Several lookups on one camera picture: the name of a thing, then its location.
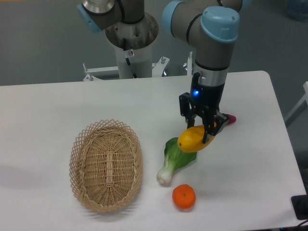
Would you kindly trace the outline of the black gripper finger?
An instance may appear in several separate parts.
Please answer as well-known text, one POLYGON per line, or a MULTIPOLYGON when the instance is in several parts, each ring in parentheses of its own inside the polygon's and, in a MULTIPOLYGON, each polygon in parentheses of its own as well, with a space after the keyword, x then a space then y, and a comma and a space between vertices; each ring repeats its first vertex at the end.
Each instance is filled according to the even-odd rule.
POLYGON ((186 121, 186 123, 187 123, 187 128, 194 127, 195 118, 196 118, 195 109, 190 109, 190 110, 185 114, 185 121, 186 121))
POLYGON ((204 135, 202 143, 206 144, 211 138, 219 134, 228 123, 228 115, 217 111, 216 115, 207 113, 202 116, 204 135))

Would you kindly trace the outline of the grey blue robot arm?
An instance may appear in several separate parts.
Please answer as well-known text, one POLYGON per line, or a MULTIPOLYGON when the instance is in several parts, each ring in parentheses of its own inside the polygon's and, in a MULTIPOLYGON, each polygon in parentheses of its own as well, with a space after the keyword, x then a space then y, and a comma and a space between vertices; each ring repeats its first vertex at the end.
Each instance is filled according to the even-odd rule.
MULTIPOLYGON (((164 30, 196 49, 191 90, 179 100, 189 128, 197 116, 202 119, 202 143, 229 121, 219 103, 238 38, 239 11, 247 5, 247 0, 174 0, 162 12, 164 30)), ((91 31, 104 31, 114 46, 121 79, 152 76, 150 47, 159 29, 144 1, 84 0, 77 10, 91 31)))

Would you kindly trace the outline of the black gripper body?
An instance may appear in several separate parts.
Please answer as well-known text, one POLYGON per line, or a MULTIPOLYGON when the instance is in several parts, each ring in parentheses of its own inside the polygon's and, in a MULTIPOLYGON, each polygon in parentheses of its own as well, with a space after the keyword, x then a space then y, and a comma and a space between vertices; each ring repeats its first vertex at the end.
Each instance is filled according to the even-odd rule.
POLYGON ((201 75, 194 73, 190 92, 179 96, 180 114, 191 120, 199 116, 205 120, 214 120, 221 101, 224 84, 219 86, 205 86, 200 83, 201 75))

